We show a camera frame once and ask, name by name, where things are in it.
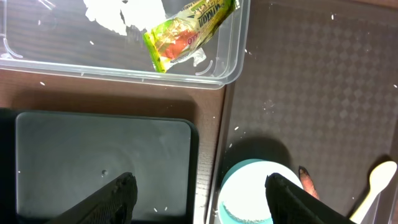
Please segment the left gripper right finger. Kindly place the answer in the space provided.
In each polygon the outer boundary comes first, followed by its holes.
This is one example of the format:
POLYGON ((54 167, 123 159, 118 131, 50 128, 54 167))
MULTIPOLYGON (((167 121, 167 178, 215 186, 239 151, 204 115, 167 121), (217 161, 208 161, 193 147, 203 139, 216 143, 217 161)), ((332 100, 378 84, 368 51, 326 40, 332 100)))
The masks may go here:
POLYGON ((267 176, 265 188, 274 224, 354 224, 278 173, 267 176))

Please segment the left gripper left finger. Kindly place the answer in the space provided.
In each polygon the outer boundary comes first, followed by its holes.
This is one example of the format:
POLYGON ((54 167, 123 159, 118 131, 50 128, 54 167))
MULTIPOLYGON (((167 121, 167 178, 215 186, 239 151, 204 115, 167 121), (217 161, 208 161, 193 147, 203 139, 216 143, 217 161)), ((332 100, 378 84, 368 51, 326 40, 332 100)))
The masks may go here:
POLYGON ((46 224, 130 224, 137 181, 125 172, 46 224))

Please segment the pale yellow plastic spoon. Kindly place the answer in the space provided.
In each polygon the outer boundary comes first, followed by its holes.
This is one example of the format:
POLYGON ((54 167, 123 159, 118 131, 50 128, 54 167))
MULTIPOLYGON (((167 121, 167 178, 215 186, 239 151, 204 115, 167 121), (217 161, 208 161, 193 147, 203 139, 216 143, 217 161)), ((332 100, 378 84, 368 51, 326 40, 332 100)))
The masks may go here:
POLYGON ((396 170, 397 164, 394 161, 386 161, 371 171, 369 175, 369 192, 349 218, 352 222, 362 223, 375 198, 389 185, 396 170))

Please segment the yellow green snack wrapper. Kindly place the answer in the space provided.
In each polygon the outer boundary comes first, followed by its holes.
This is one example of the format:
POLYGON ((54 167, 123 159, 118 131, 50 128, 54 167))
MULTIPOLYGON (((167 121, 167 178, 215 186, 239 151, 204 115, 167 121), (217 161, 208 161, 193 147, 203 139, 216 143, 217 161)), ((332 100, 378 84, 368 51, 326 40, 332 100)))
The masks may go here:
POLYGON ((191 57, 238 7, 236 0, 195 0, 144 33, 143 40, 155 70, 165 73, 191 57))

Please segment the white tissue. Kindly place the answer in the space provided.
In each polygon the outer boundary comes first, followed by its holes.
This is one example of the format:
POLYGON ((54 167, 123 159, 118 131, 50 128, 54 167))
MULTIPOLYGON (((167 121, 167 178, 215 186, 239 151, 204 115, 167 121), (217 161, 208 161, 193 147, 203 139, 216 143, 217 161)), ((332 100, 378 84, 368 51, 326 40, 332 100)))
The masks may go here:
POLYGON ((89 21, 123 36, 129 27, 150 30, 166 20, 161 0, 84 0, 84 4, 89 21))

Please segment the black waste bin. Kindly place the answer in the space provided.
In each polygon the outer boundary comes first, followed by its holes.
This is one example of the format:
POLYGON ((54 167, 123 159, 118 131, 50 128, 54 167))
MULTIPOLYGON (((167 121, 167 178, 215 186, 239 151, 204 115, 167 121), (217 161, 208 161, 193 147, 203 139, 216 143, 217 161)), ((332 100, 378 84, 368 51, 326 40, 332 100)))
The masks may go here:
POLYGON ((133 223, 192 223, 199 134, 185 119, 1 110, 1 222, 45 223, 121 174, 133 223))

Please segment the clear plastic waste bin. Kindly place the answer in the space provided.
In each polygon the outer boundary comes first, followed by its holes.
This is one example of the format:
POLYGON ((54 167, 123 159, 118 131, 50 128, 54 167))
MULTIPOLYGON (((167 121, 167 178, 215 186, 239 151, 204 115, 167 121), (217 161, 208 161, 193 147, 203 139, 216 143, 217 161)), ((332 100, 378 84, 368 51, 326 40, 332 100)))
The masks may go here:
POLYGON ((220 25, 203 46, 206 59, 155 71, 142 31, 120 35, 86 16, 83 1, 2 1, 1 68, 152 85, 219 89, 243 69, 249 1, 220 25))

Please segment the orange carrot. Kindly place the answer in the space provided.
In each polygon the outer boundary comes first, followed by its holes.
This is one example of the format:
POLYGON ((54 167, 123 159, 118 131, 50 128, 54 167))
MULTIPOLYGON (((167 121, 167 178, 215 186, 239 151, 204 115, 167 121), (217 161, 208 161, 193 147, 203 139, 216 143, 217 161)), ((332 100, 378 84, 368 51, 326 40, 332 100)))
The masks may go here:
POLYGON ((311 196, 313 196, 317 200, 319 200, 320 198, 315 189, 313 180, 311 179, 310 174, 308 173, 306 168, 299 166, 298 167, 298 176, 299 176, 299 179, 303 186, 304 191, 306 191, 308 194, 310 194, 311 196))

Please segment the light blue rice bowl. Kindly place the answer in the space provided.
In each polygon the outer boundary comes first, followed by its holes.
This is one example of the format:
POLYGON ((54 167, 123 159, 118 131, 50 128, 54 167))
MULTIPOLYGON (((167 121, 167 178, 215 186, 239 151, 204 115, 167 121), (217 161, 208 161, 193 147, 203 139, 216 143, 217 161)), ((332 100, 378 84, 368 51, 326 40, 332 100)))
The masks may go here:
POLYGON ((218 196, 220 223, 272 224, 265 182, 273 173, 279 173, 298 187, 303 187, 293 171, 276 162, 247 159, 232 166, 221 183, 218 196))

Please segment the dark brown serving tray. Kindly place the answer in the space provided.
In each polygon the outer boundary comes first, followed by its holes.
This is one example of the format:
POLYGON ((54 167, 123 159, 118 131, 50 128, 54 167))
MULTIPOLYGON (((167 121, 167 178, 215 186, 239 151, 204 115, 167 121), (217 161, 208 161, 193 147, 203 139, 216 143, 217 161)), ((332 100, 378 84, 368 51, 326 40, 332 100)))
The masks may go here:
POLYGON ((206 222, 225 173, 258 158, 306 168, 350 216, 370 171, 397 159, 397 2, 252 1, 244 65, 226 89, 206 222))

